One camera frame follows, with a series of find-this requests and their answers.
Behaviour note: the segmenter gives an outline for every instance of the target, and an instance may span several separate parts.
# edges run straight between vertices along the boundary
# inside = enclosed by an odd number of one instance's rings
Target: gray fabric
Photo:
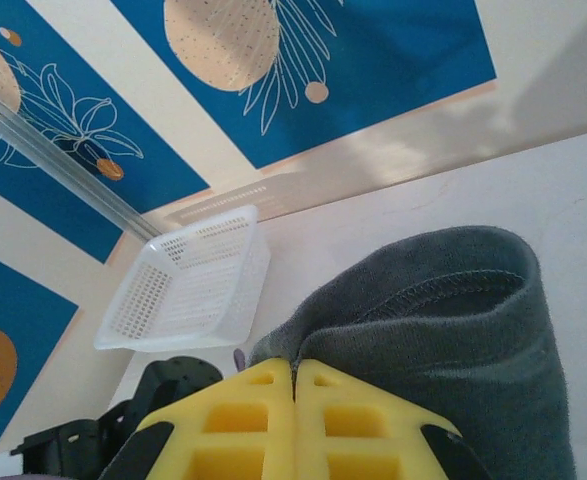
[[[510,232],[452,228],[381,248],[249,363],[270,357],[320,360],[448,418],[497,480],[575,478],[539,265]]]

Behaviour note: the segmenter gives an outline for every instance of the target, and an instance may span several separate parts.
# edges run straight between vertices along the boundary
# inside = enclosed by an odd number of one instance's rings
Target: perforated basket
[[[146,244],[117,290],[95,348],[158,352],[243,343],[270,252],[247,206]]]

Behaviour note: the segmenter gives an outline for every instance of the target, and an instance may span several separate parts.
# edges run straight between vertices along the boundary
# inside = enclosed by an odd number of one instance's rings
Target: black plastic part
[[[459,435],[435,425],[424,425],[422,435],[449,480],[493,480],[473,449]]]
[[[220,380],[217,368],[197,358],[153,362],[144,370],[133,399],[99,420],[75,420],[30,435],[11,454],[23,456],[23,473],[96,480],[144,417]]]
[[[145,480],[172,432],[173,424],[169,422],[159,422],[135,432],[99,480]]]

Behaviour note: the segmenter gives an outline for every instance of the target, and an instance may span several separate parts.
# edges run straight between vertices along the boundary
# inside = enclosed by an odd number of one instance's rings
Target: white table surface
[[[245,352],[313,290],[382,245],[488,224],[526,239],[542,265],[566,371],[574,452],[587,479],[587,135],[263,222],[272,260]],[[233,348],[136,353],[112,404],[153,360],[191,355],[235,367]]]

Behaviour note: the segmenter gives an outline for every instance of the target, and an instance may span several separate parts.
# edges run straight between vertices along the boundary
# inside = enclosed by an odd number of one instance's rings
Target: rectangular hole
[[[333,405],[324,409],[327,437],[387,437],[382,413],[372,407]]]
[[[329,454],[330,480],[401,480],[397,457]]]
[[[214,407],[204,424],[204,433],[266,432],[269,410],[264,404],[225,403]]]
[[[196,450],[183,480],[261,480],[264,450],[210,448]]]

